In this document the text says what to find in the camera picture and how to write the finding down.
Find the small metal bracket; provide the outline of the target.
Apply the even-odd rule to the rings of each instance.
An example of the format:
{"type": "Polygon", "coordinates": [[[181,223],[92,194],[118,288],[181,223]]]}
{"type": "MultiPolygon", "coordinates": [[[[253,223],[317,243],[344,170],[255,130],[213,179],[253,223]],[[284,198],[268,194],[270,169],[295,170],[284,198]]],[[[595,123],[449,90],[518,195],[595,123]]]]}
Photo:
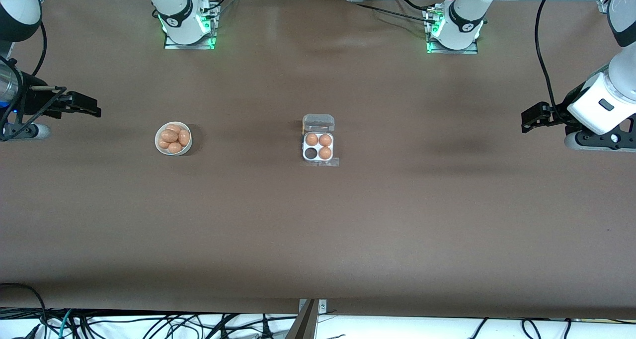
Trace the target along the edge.
{"type": "MultiPolygon", "coordinates": [[[[299,309],[298,312],[300,313],[305,305],[305,303],[308,301],[308,299],[300,299],[299,300],[299,309]]],[[[316,305],[318,307],[318,314],[322,315],[322,314],[327,314],[327,299],[318,299],[316,300],[316,305]]]]}

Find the clear plastic egg carton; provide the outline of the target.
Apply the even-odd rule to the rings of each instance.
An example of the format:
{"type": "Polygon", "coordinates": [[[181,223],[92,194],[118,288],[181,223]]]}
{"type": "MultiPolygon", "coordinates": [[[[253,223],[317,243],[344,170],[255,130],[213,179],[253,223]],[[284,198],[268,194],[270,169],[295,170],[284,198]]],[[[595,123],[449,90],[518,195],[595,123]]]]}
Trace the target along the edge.
{"type": "Polygon", "coordinates": [[[340,166],[340,158],[334,153],[335,138],[333,132],[335,130],[335,119],[330,114],[325,113],[308,113],[302,119],[302,137],[301,137],[301,156],[302,159],[311,166],[338,167],[340,166]],[[322,161],[318,157],[321,146],[320,143],[310,147],[305,143],[305,137],[308,133],[315,133],[320,137],[324,133],[332,136],[332,157],[327,161],[322,161]]]}

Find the white round bowl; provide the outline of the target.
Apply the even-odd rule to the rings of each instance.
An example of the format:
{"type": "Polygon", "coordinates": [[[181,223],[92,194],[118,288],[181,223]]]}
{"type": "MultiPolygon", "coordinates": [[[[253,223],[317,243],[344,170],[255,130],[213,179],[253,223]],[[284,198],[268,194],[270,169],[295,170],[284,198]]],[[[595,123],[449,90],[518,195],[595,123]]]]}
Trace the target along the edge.
{"type": "Polygon", "coordinates": [[[170,153],[169,153],[169,151],[168,151],[167,149],[160,149],[160,148],[157,146],[157,141],[160,139],[160,133],[161,133],[163,130],[165,130],[166,125],[168,125],[168,124],[177,124],[177,125],[181,126],[184,130],[188,130],[188,131],[191,133],[191,130],[189,129],[189,127],[188,127],[186,124],[184,124],[183,122],[177,122],[177,121],[168,122],[168,123],[164,124],[163,126],[161,126],[161,127],[157,130],[157,132],[156,132],[156,135],[155,135],[155,146],[156,146],[157,150],[158,150],[160,153],[165,154],[165,155],[168,155],[168,156],[182,156],[182,155],[186,154],[186,153],[189,151],[189,149],[191,148],[192,144],[193,144],[192,133],[191,133],[191,140],[190,140],[190,142],[189,142],[188,146],[183,147],[183,149],[182,149],[182,151],[181,151],[180,153],[177,153],[177,154],[170,154],[170,153]]]}

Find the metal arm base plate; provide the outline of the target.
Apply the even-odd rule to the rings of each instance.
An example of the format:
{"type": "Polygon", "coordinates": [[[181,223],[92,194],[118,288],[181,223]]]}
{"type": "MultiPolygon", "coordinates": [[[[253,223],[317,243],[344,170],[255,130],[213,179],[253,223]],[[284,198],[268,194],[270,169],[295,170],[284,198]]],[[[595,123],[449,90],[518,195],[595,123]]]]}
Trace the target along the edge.
{"type": "Polygon", "coordinates": [[[459,54],[459,55],[477,55],[478,47],[477,40],[473,40],[472,43],[465,49],[453,50],[445,47],[434,36],[439,33],[441,26],[445,22],[443,17],[443,11],[438,8],[441,3],[435,4],[436,7],[427,7],[422,11],[423,19],[426,22],[423,23],[425,29],[426,38],[426,50],[428,54],[459,54]]]}
{"type": "Polygon", "coordinates": [[[220,24],[220,7],[198,13],[195,17],[197,26],[195,35],[201,38],[191,44],[178,44],[168,34],[165,35],[164,49],[175,50],[213,50],[216,47],[218,27],[220,24]]]}

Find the brown table cover sheet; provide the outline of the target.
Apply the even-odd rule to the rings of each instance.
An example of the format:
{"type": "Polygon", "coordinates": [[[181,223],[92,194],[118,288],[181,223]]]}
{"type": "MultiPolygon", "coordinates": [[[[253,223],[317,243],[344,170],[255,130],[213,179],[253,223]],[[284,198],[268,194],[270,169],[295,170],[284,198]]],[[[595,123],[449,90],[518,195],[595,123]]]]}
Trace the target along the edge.
{"type": "Polygon", "coordinates": [[[522,134],[548,93],[538,4],[477,55],[345,0],[236,0],[214,50],[167,50],[150,0],[45,0],[39,76],[102,117],[0,144],[0,282],[48,307],[636,317],[636,154],[522,134]],[[335,119],[340,166],[301,156],[335,119]],[[183,122],[182,156],[155,146],[183,122]]]}

